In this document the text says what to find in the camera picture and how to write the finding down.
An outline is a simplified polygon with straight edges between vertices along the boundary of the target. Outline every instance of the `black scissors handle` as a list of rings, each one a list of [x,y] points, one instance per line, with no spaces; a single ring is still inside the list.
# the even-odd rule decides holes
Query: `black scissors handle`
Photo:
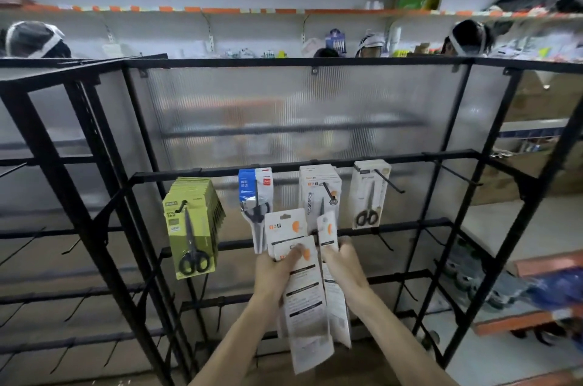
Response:
[[[179,263],[179,271],[184,275],[205,272],[210,266],[210,257],[205,251],[187,251]]]
[[[377,221],[378,213],[374,209],[365,209],[356,216],[356,224],[358,226],[374,225]]]

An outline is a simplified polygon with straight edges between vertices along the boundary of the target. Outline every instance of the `hair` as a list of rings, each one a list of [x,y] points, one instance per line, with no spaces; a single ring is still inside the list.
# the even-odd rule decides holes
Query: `hair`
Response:
[[[472,19],[467,19],[457,24],[451,32],[462,47],[467,46],[475,48],[475,50],[478,51],[482,45],[482,31],[484,31],[486,35],[484,52],[489,53],[496,42],[496,39],[494,37],[494,32],[487,25],[479,24]],[[441,48],[441,54],[445,54],[445,49],[448,43],[451,43],[449,36],[445,38],[443,48]]]
[[[339,58],[338,51],[333,48],[320,48],[314,54],[314,58]]]

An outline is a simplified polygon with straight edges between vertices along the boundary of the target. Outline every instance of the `hand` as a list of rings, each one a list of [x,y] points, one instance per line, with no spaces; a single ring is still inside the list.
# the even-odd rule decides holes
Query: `hand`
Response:
[[[324,256],[324,261],[328,264],[330,273],[342,288],[348,306],[358,315],[359,303],[362,296],[371,291],[370,285],[350,237],[339,237],[338,242],[339,252],[331,246],[325,246],[321,248],[321,253]]]
[[[267,252],[257,257],[253,299],[266,307],[270,314],[275,314],[278,309],[279,299],[288,284],[290,272],[302,257],[302,249],[302,245],[295,246],[288,256],[279,262],[274,262]]]

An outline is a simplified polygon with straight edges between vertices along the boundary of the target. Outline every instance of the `black metal display rack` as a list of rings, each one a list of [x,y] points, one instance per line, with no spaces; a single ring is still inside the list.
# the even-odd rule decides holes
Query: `black metal display rack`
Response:
[[[212,342],[209,341],[208,333],[202,315],[201,309],[208,307],[222,308],[225,305],[242,303],[249,301],[251,294],[230,295],[214,299],[199,300],[191,279],[187,279],[188,288],[192,299],[182,304],[179,309],[174,306],[172,294],[169,286],[160,271],[160,265],[164,258],[171,257],[170,249],[164,248],[157,255],[150,240],[145,223],[142,219],[138,203],[134,196],[133,187],[142,183],[157,183],[160,196],[165,195],[162,182],[173,181],[179,176],[198,176],[198,177],[221,177],[236,176],[241,167],[226,168],[209,168],[209,169],[183,169],[178,171],[160,171],[154,154],[154,149],[150,141],[142,111],[140,109],[136,90],[132,82],[129,69],[136,68],[148,70],[149,68],[179,68],[179,67],[269,67],[269,66],[305,66],[305,67],[326,67],[326,66],[352,66],[352,65],[453,65],[463,68],[463,79],[457,90],[454,105],[450,113],[449,121],[445,129],[445,134],[438,150],[433,152],[420,152],[418,154],[401,154],[401,155],[383,155],[380,157],[355,157],[347,160],[311,160],[306,162],[293,163],[274,163],[274,164],[249,164],[246,167],[271,167],[273,173],[282,173],[287,171],[297,171],[300,166],[307,164],[324,164],[329,163],[336,167],[352,167],[356,160],[383,159],[390,164],[404,164],[413,162],[431,162],[434,164],[433,174],[431,175],[430,184],[424,199],[423,208],[418,220],[407,221],[402,223],[383,224],[378,228],[369,228],[361,230],[340,230],[339,235],[367,235],[381,234],[396,231],[414,231],[413,245],[410,250],[406,269],[403,273],[392,273],[389,275],[376,276],[369,278],[371,284],[399,282],[400,297],[404,282],[411,279],[429,278],[431,279],[430,287],[425,295],[421,309],[416,314],[414,311],[399,312],[400,317],[416,318],[413,333],[423,328],[422,320],[426,315],[430,300],[436,289],[439,289],[444,297],[450,302],[455,312],[457,330],[451,339],[446,350],[441,353],[432,342],[435,356],[438,363],[447,367],[452,359],[456,349],[461,343],[466,332],[469,330],[476,314],[483,306],[487,294],[493,287],[494,282],[499,274],[503,271],[504,266],[509,259],[518,240],[527,227],[532,216],[552,182],[556,173],[561,169],[570,149],[579,139],[581,129],[583,128],[583,100],[581,100],[563,134],[560,136],[556,147],[549,160],[546,163],[538,178],[529,176],[517,169],[514,169],[496,159],[491,158],[490,153],[497,138],[498,132],[506,112],[512,102],[517,86],[521,81],[522,73],[525,70],[545,70],[556,73],[577,73],[583,74],[583,66],[562,63],[547,62],[530,62],[517,60],[502,59],[483,59],[483,58],[450,58],[446,56],[429,56],[419,58],[387,58],[387,59],[205,59],[205,60],[168,60],[168,59],[125,59],[112,60],[104,62],[92,62],[87,65],[66,66],[58,65],[60,69],[43,74],[19,77],[12,80],[0,81],[0,98],[9,111],[14,123],[22,134],[33,159],[10,159],[0,161],[0,166],[13,166],[16,171],[18,167],[39,166],[48,183],[55,192],[65,213],[71,220],[74,229],[67,231],[42,231],[37,233],[22,232],[16,234],[0,234],[1,238],[13,237],[38,237],[40,235],[63,235],[78,234],[81,242],[87,248],[93,262],[97,266],[103,279],[107,284],[107,289],[87,290],[78,292],[61,292],[45,295],[3,297],[0,299],[1,304],[7,303],[28,303],[33,301],[46,301],[62,298],[78,297],[84,299],[90,295],[112,295],[119,305],[123,316],[129,323],[132,332],[123,335],[97,336],[95,338],[68,339],[59,342],[49,342],[42,344],[18,345],[18,346],[0,346],[0,354],[17,354],[25,351],[34,351],[54,347],[70,348],[77,345],[88,345],[92,343],[110,341],[116,342],[124,339],[135,338],[141,345],[152,368],[164,386],[173,385],[170,376],[170,353],[175,356],[179,369],[186,381],[191,379],[191,373],[198,371],[195,354],[200,349],[210,350]],[[473,65],[483,65],[499,67],[503,69],[505,75],[509,76],[509,82],[501,100],[499,109],[494,118],[494,122],[487,135],[487,139],[481,151],[476,150],[448,150],[449,139],[454,129],[458,110],[462,102],[463,94],[470,77]],[[111,129],[108,125],[106,115],[101,106],[100,99],[97,95],[95,85],[99,83],[99,76],[104,73],[121,70],[124,75],[125,84],[129,96],[134,106],[136,119],[142,134],[143,143],[149,157],[151,172],[136,173],[133,176],[127,176],[120,154],[115,144]],[[60,157],[55,145],[51,141],[47,129],[44,126],[39,114],[37,113],[29,93],[51,86],[62,84],[65,86],[69,100],[79,120],[79,124],[84,132],[92,153],[92,157]],[[459,175],[452,169],[443,165],[444,160],[452,159],[473,159],[476,161],[475,170],[470,178]],[[94,162],[97,164],[101,177],[106,184],[106,189],[111,197],[109,203],[95,216],[90,217],[87,209],[82,202],[79,192],[67,171],[65,164]],[[512,227],[510,228],[506,239],[500,247],[495,257],[487,256],[485,262],[486,275],[480,285],[475,298],[471,301],[469,307],[464,313],[460,306],[443,290],[439,284],[442,270],[445,266],[448,255],[454,245],[456,237],[461,235],[463,238],[472,241],[461,230],[461,225],[465,214],[468,211],[472,197],[476,191],[476,186],[482,176],[485,166],[489,165],[498,169],[516,181],[523,206],[518,213]],[[454,220],[448,218],[428,219],[427,213],[431,198],[433,196],[435,185],[437,183],[440,171],[444,170],[453,173],[455,176],[463,179],[468,184],[465,196],[463,197],[458,214]],[[116,211],[120,220],[120,228],[110,228],[110,216]],[[418,245],[419,236],[423,230],[434,227],[449,227],[451,232],[448,240],[444,243],[444,249],[441,258],[438,261],[436,269],[431,272],[429,269],[422,271],[410,271],[413,256]],[[127,286],[120,276],[111,256],[107,251],[107,234],[112,230],[123,230],[127,240],[135,255],[139,270],[142,273],[144,282],[138,285]],[[237,250],[242,248],[252,248],[252,240],[235,240],[219,243],[220,251]],[[141,297],[137,304],[133,301],[131,293],[141,292]],[[149,331],[145,326],[145,301],[150,296],[156,306],[157,313],[162,322],[162,329],[158,331]],[[186,333],[180,322],[180,315],[186,311],[194,310],[200,325],[202,341],[196,342],[191,346],[186,337]],[[169,338],[169,351],[165,359],[160,355],[155,337],[166,335]],[[274,332],[268,332],[264,339],[276,338]]]

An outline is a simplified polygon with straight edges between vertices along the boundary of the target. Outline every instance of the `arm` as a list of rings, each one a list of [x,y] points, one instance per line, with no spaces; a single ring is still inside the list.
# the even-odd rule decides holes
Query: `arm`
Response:
[[[278,313],[290,271],[301,256],[301,249],[296,247],[281,262],[275,263],[267,253],[257,257],[255,288],[249,305],[189,386],[241,383],[266,328]]]
[[[348,306],[368,328],[399,382],[403,386],[458,386],[373,292],[354,247],[347,237],[343,239],[340,252],[322,248],[325,261]]]

